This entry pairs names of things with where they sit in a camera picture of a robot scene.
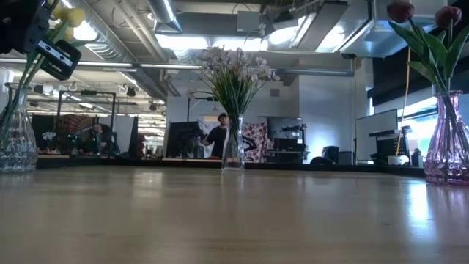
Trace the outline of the pink blossom sprig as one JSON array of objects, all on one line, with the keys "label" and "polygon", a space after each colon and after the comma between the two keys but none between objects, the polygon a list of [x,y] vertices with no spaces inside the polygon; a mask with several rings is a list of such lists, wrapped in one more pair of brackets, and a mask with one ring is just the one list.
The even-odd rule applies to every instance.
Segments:
[{"label": "pink blossom sprig", "polygon": [[237,92],[237,112],[242,115],[247,110],[254,96],[268,81],[279,81],[280,77],[267,64],[267,60],[256,57],[254,64],[247,54],[240,57],[238,64],[238,81],[240,90]]},{"label": "pink blossom sprig", "polygon": [[230,72],[232,74],[233,109],[234,109],[234,114],[238,114],[238,112],[237,112],[237,92],[240,90],[240,85],[239,85],[239,81],[238,81],[238,70],[239,70],[238,64],[240,62],[240,57],[247,54],[249,57],[252,58],[252,63],[253,64],[254,64],[254,60],[255,60],[256,57],[252,56],[252,54],[250,54],[248,52],[245,52],[241,47],[237,47],[235,49],[233,49],[233,48],[226,49],[223,46],[221,46],[221,47],[214,46],[212,48],[220,48],[220,49],[223,49],[227,52],[227,56],[229,58],[228,69],[230,70]]},{"label": "pink blossom sprig", "polygon": [[234,114],[232,74],[228,69],[227,52],[220,48],[211,48],[200,53],[197,59],[200,71],[199,80],[210,89],[209,91],[201,91],[201,93],[215,98],[227,114]]}]

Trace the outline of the dark red tulip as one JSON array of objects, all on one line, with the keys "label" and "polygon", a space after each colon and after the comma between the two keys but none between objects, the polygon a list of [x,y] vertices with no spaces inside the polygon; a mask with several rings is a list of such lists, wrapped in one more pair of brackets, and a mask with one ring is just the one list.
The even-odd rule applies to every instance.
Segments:
[{"label": "dark red tulip", "polygon": [[416,61],[407,59],[407,69],[414,69],[426,78],[439,93],[448,92],[446,83],[438,70],[446,62],[446,48],[442,43],[446,33],[431,35],[413,22],[414,6],[407,1],[392,1],[386,8],[390,27],[407,43]]},{"label": "dark red tulip", "polygon": [[449,93],[451,79],[462,53],[462,48],[469,38],[469,26],[466,26],[453,38],[453,28],[461,21],[462,10],[458,7],[444,6],[435,14],[436,25],[445,36],[435,37],[423,34],[426,49],[429,52],[428,68],[433,75],[432,82],[439,93]]}]

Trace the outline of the wide clear glass vase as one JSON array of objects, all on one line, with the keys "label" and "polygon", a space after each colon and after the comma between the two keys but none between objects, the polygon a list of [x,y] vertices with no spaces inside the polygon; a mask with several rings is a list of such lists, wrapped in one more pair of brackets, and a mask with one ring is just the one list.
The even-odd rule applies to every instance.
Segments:
[{"label": "wide clear glass vase", "polygon": [[0,173],[33,172],[37,145],[27,111],[27,86],[5,83],[7,105],[0,114]]}]

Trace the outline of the slim clear glass vase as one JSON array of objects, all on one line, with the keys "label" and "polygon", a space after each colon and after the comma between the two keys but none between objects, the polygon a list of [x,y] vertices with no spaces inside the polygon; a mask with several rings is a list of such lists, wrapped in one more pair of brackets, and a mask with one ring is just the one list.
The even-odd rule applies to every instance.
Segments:
[{"label": "slim clear glass vase", "polygon": [[242,138],[243,117],[228,114],[228,125],[222,156],[222,170],[244,169],[244,147]]}]

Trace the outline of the purple glass vase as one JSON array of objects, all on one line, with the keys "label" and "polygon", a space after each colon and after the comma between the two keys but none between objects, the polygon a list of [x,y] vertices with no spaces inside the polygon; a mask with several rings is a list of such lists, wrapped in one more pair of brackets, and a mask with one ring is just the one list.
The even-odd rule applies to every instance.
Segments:
[{"label": "purple glass vase", "polygon": [[426,182],[469,186],[469,128],[459,113],[461,91],[436,94],[437,123],[424,162]]}]

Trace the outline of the seated person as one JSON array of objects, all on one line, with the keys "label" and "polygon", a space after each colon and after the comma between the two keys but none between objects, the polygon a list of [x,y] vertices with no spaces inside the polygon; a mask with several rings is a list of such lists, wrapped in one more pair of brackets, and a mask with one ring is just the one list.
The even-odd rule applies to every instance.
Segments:
[{"label": "seated person", "polygon": [[108,152],[111,129],[107,125],[94,124],[89,130],[89,137],[83,142],[81,152],[84,155],[101,155]]}]

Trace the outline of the standing person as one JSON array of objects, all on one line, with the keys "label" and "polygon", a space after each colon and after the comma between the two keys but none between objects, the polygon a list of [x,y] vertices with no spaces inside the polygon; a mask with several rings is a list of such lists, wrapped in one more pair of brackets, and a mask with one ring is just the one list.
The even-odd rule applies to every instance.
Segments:
[{"label": "standing person", "polygon": [[210,159],[221,160],[223,155],[224,141],[226,138],[228,117],[226,113],[222,113],[218,116],[219,125],[213,128],[209,134],[201,140],[201,143],[207,147],[213,145]]}]

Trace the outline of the patterned red white cloth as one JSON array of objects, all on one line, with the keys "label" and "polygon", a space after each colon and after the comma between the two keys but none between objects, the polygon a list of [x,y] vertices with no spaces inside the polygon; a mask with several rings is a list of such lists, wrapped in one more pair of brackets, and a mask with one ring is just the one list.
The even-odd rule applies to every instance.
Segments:
[{"label": "patterned red white cloth", "polygon": [[247,122],[242,126],[244,161],[265,163],[267,150],[267,123]]}]

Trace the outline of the black shelf unit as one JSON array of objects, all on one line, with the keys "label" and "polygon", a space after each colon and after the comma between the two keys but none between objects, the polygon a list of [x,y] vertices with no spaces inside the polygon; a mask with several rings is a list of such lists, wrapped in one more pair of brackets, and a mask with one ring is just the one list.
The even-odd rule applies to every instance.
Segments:
[{"label": "black shelf unit", "polygon": [[300,117],[267,117],[266,161],[269,164],[302,164],[307,155],[305,129]]}]

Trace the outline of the long silver ceiling pipe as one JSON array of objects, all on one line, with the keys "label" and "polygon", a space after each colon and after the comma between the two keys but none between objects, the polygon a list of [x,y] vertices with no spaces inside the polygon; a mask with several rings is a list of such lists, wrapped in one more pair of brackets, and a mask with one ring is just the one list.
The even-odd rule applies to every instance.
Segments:
[{"label": "long silver ceiling pipe", "polygon": [[[128,62],[87,62],[82,61],[78,67],[108,67],[113,69],[160,69],[160,70],[199,70],[198,65],[185,64],[158,64],[158,63],[128,63]],[[336,76],[354,77],[354,70],[327,70],[316,68],[271,67],[273,71],[281,74],[296,74],[307,76]]]}]

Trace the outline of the black office chair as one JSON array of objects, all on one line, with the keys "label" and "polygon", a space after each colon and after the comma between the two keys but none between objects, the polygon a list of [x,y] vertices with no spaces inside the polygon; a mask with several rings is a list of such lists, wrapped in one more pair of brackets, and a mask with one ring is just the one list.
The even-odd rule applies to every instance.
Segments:
[{"label": "black office chair", "polygon": [[338,162],[339,148],[337,146],[323,147],[322,155],[313,158],[311,165],[334,165]]}]

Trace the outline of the white board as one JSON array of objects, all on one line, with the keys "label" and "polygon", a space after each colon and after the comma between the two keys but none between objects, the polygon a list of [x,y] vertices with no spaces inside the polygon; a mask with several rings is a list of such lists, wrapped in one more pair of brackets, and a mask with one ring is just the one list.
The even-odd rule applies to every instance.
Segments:
[{"label": "white board", "polygon": [[397,129],[397,109],[383,111],[355,120],[356,161],[367,163],[371,155],[377,152],[376,136],[374,133],[394,131]]}]

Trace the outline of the black equipment stack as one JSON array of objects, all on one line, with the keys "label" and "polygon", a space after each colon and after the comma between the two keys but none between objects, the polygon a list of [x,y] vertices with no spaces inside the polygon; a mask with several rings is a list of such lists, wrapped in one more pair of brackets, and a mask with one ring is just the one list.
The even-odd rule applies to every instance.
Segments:
[{"label": "black equipment stack", "polygon": [[[406,155],[410,160],[410,151],[408,146],[407,134],[412,129],[409,125],[402,128],[402,141],[400,146],[399,155]],[[375,139],[376,153],[371,154],[370,157],[374,165],[377,166],[390,166],[388,165],[388,156],[395,155],[396,145],[398,141],[399,130],[385,130],[370,133],[369,137]]]}]

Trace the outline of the dark bottle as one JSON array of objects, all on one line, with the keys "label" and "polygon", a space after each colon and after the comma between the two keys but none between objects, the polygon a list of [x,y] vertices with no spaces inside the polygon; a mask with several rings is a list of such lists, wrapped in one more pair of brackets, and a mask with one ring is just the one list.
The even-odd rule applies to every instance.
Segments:
[{"label": "dark bottle", "polygon": [[421,155],[421,151],[418,148],[414,149],[411,155],[411,166],[419,168],[424,167],[423,156]]}]

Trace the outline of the black background rig frame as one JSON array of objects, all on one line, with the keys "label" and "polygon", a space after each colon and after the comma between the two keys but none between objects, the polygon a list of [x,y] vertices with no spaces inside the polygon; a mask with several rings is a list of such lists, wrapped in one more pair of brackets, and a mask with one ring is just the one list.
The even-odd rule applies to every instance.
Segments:
[{"label": "black background rig frame", "polygon": [[[62,96],[64,93],[67,91],[64,90],[59,90],[59,99],[57,103],[57,112],[56,112],[56,125],[59,124],[59,118],[61,116],[61,110],[62,110]],[[98,95],[110,95],[112,97],[112,103],[111,103],[111,123],[110,123],[110,132],[111,132],[111,137],[108,140],[108,159],[111,158],[111,151],[112,151],[112,133],[114,129],[114,120],[115,120],[115,115],[116,115],[116,102],[117,102],[117,94],[115,92],[100,92],[96,90],[81,90],[81,91],[68,91],[70,94],[73,93],[79,93],[81,95],[90,95],[90,96],[98,96]]]}]

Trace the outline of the round silver air duct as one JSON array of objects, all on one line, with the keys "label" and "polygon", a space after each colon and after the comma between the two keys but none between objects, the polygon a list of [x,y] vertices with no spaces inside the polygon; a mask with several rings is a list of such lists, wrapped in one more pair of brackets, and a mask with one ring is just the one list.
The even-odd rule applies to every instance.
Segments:
[{"label": "round silver air duct", "polygon": [[149,9],[155,21],[155,33],[182,33],[177,21],[177,11],[172,0],[147,0]]}]

